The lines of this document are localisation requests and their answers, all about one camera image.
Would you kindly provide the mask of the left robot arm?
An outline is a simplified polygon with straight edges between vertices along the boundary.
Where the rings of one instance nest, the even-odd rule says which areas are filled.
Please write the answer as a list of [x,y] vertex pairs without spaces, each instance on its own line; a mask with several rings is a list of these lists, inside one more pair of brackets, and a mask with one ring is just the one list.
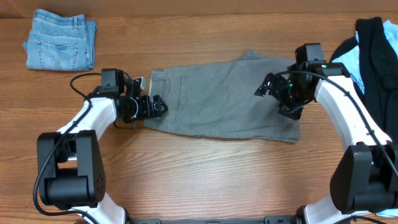
[[76,214],[86,223],[132,223],[129,212],[106,192],[106,174],[99,140],[109,125],[121,119],[159,118],[168,106],[159,95],[143,95],[143,77],[105,68],[101,84],[82,94],[83,107],[64,127],[37,138],[38,174],[32,199],[36,210],[48,217]]

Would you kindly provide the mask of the grey shorts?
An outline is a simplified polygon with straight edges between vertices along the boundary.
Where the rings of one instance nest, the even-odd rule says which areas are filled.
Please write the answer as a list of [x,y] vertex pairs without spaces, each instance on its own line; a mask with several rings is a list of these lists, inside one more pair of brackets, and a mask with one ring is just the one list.
[[250,50],[230,62],[152,70],[149,93],[168,110],[144,126],[187,136],[297,142],[300,123],[279,114],[273,97],[254,94],[268,73],[292,64]]

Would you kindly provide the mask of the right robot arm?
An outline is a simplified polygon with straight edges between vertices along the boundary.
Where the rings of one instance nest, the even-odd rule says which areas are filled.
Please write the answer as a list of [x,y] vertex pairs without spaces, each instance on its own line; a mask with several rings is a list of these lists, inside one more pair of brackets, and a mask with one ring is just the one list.
[[328,63],[319,43],[295,51],[284,72],[268,73],[256,90],[279,102],[279,114],[298,120],[315,101],[330,117],[344,149],[330,180],[330,193],[292,216],[265,217],[265,223],[350,223],[370,213],[397,209],[397,144],[373,121],[342,63]]

